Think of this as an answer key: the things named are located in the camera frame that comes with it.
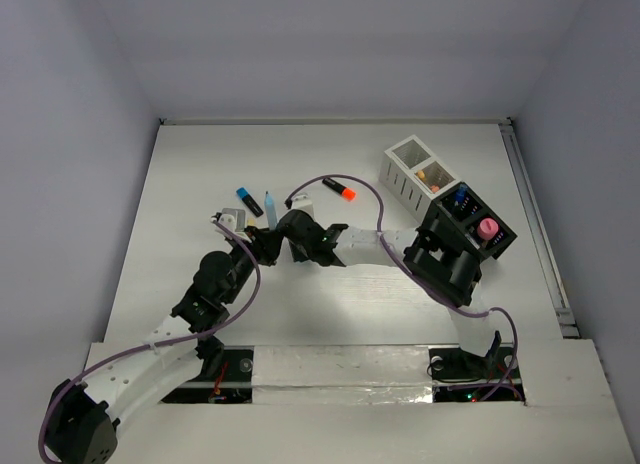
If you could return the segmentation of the light blue marker pen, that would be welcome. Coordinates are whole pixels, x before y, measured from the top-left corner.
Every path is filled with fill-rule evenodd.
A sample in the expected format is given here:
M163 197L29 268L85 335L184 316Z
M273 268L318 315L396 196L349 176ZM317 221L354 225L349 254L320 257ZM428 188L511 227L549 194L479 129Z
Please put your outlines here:
M264 206L268 227L270 230L275 230L278 224L277 210L275 201L268 191L265 192Z

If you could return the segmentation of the black highlighter blue cap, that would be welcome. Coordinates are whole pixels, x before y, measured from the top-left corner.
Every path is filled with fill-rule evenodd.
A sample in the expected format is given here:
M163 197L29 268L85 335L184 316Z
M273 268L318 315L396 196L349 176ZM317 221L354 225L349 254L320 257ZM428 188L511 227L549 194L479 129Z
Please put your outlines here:
M261 217L264 214L264 210L244 187L238 188L236 195L255 217Z

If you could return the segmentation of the black highlighter orange cap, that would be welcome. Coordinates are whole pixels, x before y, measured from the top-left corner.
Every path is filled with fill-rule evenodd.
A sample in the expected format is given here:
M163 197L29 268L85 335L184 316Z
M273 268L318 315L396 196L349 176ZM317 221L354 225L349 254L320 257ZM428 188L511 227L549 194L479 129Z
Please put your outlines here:
M353 201L356 197L356 192L354 190L339 183L333 178L323 178L322 184L349 202Z

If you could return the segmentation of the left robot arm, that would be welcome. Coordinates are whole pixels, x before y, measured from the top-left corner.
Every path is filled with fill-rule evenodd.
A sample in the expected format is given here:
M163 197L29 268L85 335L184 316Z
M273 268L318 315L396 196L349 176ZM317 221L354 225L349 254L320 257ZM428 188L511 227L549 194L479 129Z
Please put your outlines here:
M170 313L138 345L85 368L59 384L38 434L45 463L105 463L131 417L160 401L182 383L216 376L223 344L216 334L251 307L235 314L231 304L251 276L276 264L283 237L248 227L238 236L220 232L232 249L207 254L192 284Z

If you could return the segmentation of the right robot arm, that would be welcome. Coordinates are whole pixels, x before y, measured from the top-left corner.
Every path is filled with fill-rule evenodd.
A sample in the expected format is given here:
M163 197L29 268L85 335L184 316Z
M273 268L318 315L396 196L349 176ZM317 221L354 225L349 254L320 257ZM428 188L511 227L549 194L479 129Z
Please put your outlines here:
M322 228L309 213L291 210L276 230L305 259L320 266L397 267L435 302L448 309L461 348L460 363L482 376L497 362L499 331L489 310L472 304L482 274L480 261L442 220L429 218L415 229L381 231L346 224Z

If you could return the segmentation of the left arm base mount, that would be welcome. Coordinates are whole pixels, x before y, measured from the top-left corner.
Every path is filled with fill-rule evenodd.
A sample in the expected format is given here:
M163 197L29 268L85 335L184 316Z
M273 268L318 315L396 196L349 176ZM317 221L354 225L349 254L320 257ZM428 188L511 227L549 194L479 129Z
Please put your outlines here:
M226 347L216 337L199 340L200 373L166 395L164 404L250 404L253 347Z

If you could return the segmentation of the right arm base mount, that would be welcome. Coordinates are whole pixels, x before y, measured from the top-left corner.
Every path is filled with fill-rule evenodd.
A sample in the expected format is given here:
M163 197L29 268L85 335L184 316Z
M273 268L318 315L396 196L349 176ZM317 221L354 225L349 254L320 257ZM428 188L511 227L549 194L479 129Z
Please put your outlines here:
M435 403L526 401L514 348L499 333L484 357L460 347L430 348L426 371Z

